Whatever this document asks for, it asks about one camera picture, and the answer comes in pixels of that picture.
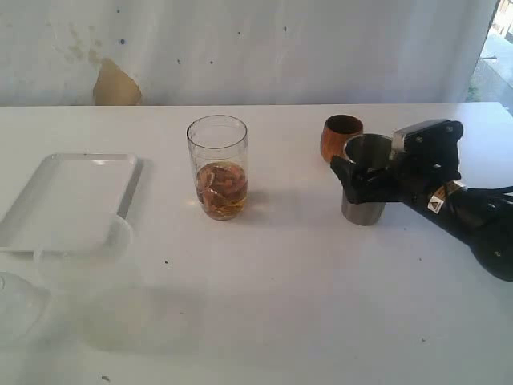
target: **metal cup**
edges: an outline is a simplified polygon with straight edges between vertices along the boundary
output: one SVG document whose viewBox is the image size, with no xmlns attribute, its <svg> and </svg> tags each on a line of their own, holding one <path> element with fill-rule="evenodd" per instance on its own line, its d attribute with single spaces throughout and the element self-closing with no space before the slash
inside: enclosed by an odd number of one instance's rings
<svg viewBox="0 0 513 385">
<path fill-rule="evenodd" d="M 344 146 L 345 158 L 370 171 L 387 166 L 392 149 L 392 139 L 378 134 L 363 134 L 349 139 Z M 342 213 L 355 225 L 370 226 L 383 213 L 385 202 L 361 203 L 356 205 L 342 194 Z"/>
</svg>

